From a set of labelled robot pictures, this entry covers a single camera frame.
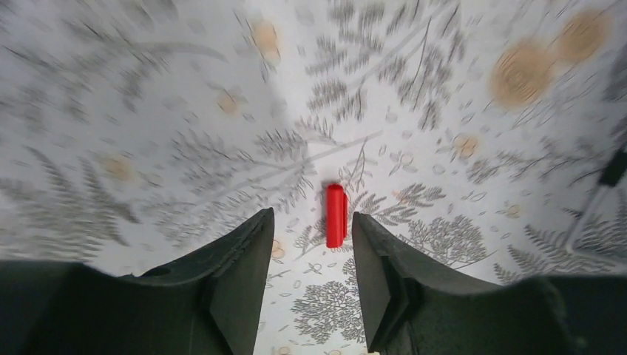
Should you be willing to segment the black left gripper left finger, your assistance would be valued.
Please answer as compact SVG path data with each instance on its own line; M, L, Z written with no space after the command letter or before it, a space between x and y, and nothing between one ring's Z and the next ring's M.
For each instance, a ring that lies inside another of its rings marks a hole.
M136 277L1 262L3 354L252 354L274 239L263 209Z

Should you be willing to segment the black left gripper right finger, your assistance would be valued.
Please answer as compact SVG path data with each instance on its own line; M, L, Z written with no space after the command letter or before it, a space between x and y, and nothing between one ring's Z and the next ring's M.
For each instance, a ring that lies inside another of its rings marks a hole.
M501 286L352 219L367 349L380 354L624 354L624 276L540 275Z

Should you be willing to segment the red marker cap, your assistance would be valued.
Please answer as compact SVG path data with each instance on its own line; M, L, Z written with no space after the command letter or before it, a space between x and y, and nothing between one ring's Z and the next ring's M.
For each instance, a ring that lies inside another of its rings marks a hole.
M325 190L326 246L341 247L348 235L348 196L342 185L332 183Z

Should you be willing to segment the blue framed whiteboard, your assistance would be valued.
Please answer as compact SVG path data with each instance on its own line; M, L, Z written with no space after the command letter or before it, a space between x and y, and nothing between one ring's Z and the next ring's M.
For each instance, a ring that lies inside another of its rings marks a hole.
M617 198L612 218L602 214L608 195ZM571 254L617 265L626 264L626 192L599 185L569 228L564 248Z

